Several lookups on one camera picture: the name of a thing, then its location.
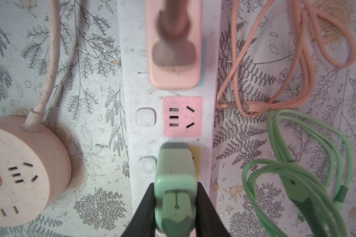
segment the round power socket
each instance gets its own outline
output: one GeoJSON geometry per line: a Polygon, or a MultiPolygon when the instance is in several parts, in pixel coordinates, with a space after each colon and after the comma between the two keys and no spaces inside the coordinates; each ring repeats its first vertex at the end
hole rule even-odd
{"type": "Polygon", "coordinates": [[[42,125],[20,129],[25,118],[0,118],[0,226],[36,218],[67,187],[71,164],[58,137],[42,125]]]}

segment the electrical outlet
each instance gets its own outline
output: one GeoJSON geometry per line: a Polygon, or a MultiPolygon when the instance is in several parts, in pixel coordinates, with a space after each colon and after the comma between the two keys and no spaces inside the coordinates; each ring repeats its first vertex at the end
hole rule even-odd
{"type": "Polygon", "coordinates": [[[0,226],[36,218],[66,189],[71,175],[67,151],[45,126],[20,129],[24,117],[0,118],[0,226]]]}
{"type": "Polygon", "coordinates": [[[201,96],[166,96],[163,107],[164,136],[199,137],[202,134],[201,96]]]}

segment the pink cable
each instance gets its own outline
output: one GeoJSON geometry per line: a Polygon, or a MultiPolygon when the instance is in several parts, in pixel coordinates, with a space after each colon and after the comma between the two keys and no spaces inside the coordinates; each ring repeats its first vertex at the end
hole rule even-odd
{"type": "Polygon", "coordinates": [[[50,26],[49,61],[47,63],[46,79],[42,87],[42,92],[39,95],[38,102],[34,108],[30,109],[27,119],[20,127],[26,132],[38,132],[41,130],[41,122],[44,117],[45,107],[53,92],[55,79],[57,77],[61,41],[60,8],[58,0],[48,0],[47,2],[50,26]]]}
{"type": "Polygon", "coordinates": [[[268,8],[273,4],[275,0],[268,0],[268,2],[265,4],[265,6],[262,7],[262,10],[260,14],[257,16],[256,21],[254,22],[251,32],[249,33],[244,46],[240,50],[240,53],[237,55],[236,53],[236,25],[237,25],[237,16],[238,16],[238,9],[239,9],[239,3],[240,0],[235,0],[233,3],[233,9],[232,9],[232,22],[231,22],[231,50],[232,50],[232,67],[225,78],[223,84],[221,85],[219,92],[216,96],[216,107],[217,108],[238,108],[240,113],[246,117],[254,117],[261,112],[267,113],[269,110],[278,110],[281,108],[295,108],[298,106],[303,105],[306,103],[313,92],[313,89],[315,87],[315,71],[313,68],[313,63],[311,60],[311,55],[309,52],[309,49],[306,45],[306,42],[304,41],[304,38],[306,37],[307,34],[307,24],[308,24],[308,17],[310,18],[311,24],[313,26],[315,38],[317,41],[317,45],[319,47],[320,52],[322,53],[323,57],[333,66],[338,67],[338,68],[343,68],[351,65],[352,63],[355,62],[356,60],[356,41],[353,38],[351,32],[348,30],[348,28],[341,23],[339,20],[334,18],[331,15],[328,15],[325,12],[320,11],[313,5],[309,3],[308,0],[291,0],[291,10],[292,10],[292,17],[293,17],[293,25],[294,25],[294,32],[297,40],[297,50],[294,55],[293,63],[289,69],[289,72],[281,86],[281,88],[273,95],[273,97],[267,102],[262,102],[262,101],[244,101],[241,102],[239,92],[238,92],[238,83],[237,83],[237,68],[239,67],[239,64],[241,63],[242,59],[244,58],[247,49],[251,45],[252,39],[254,34],[257,31],[257,28],[264,17],[266,11],[268,8]],[[330,23],[332,23],[334,26],[336,26],[344,35],[346,40],[348,41],[348,44],[351,47],[351,53],[349,56],[349,59],[346,63],[340,63],[337,62],[335,59],[333,59],[327,52],[326,47],[324,46],[323,43],[323,37],[322,37],[322,30],[320,28],[319,22],[318,22],[318,17],[323,18],[330,23]],[[281,102],[281,103],[273,103],[284,91],[287,85],[290,82],[290,79],[294,73],[294,70],[297,66],[297,64],[300,64],[300,67],[302,69],[303,73],[303,88],[299,95],[295,97],[294,99],[287,101],[287,102],[281,102]],[[233,94],[235,96],[235,101],[236,103],[227,103],[227,104],[219,104],[219,101],[228,85],[230,82],[231,78],[233,78],[233,94]]]}

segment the green cable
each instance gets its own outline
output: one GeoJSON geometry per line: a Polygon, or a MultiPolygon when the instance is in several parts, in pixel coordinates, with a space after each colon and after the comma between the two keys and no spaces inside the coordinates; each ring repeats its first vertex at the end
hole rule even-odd
{"type": "Polygon", "coordinates": [[[307,114],[288,109],[270,111],[267,116],[267,130],[270,144],[277,161],[256,159],[248,162],[242,171],[242,183],[245,192],[254,207],[261,225],[265,228],[267,233],[272,237],[287,237],[269,216],[266,215],[257,202],[257,178],[265,173],[275,173],[280,176],[288,198],[304,213],[315,237],[325,236],[327,230],[325,228],[326,226],[333,237],[347,236],[347,230],[340,214],[353,171],[352,149],[347,137],[326,123],[318,121],[307,114]],[[347,174],[343,185],[341,185],[344,171],[343,158],[335,143],[304,121],[291,117],[289,114],[306,118],[340,136],[347,151],[347,174]],[[279,119],[288,119],[295,122],[324,147],[329,156],[329,172],[323,184],[312,173],[300,166],[300,164],[293,159],[280,132],[279,119]],[[335,192],[331,200],[326,188],[329,186],[334,175],[335,157],[337,160],[337,178],[335,192]],[[247,177],[249,169],[259,164],[265,164],[265,166],[252,172],[249,177],[247,177]]]}

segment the plug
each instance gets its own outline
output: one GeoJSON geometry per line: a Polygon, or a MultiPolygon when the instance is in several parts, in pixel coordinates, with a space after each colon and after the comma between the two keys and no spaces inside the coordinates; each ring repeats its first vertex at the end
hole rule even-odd
{"type": "Polygon", "coordinates": [[[25,118],[0,118],[0,226],[17,226],[36,218],[66,189],[70,159],[58,137],[40,125],[38,132],[20,127],[25,118]]]}
{"type": "Polygon", "coordinates": [[[146,0],[145,9],[150,84],[162,90],[194,88],[201,75],[202,1],[146,0]]]}
{"type": "Polygon", "coordinates": [[[159,231],[165,231],[164,225],[175,226],[174,230],[184,228],[185,232],[192,230],[197,188],[198,180],[189,146],[185,143],[163,144],[158,153],[154,180],[154,214],[159,231]]]}

